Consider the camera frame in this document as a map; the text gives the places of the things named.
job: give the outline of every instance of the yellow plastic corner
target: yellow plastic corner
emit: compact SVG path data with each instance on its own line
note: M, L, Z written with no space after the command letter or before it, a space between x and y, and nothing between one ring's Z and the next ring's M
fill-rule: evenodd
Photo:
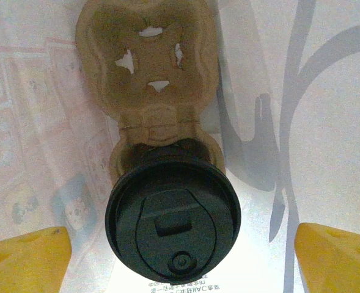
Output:
M360 293L360 235L302 223L295 251L310 293Z
M0 241L0 293L58 293L71 251L64 227Z

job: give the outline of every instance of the black lid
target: black lid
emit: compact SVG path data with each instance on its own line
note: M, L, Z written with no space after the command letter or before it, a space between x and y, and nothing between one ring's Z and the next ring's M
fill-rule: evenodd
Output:
M240 223L225 175L176 146L149 151L123 175L105 216L116 256L136 273L170 284L196 281L218 265Z

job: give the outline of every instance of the translucent plastic sheet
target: translucent plastic sheet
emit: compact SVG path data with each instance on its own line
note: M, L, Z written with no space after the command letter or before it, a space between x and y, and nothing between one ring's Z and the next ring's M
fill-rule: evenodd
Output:
M233 250L171 288L116 261L103 215L116 123L74 37L85 1L0 0L0 240L66 226L61 292L304 292L300 222L360 234L360 1L210 0L222 83L203 114L240 198Z

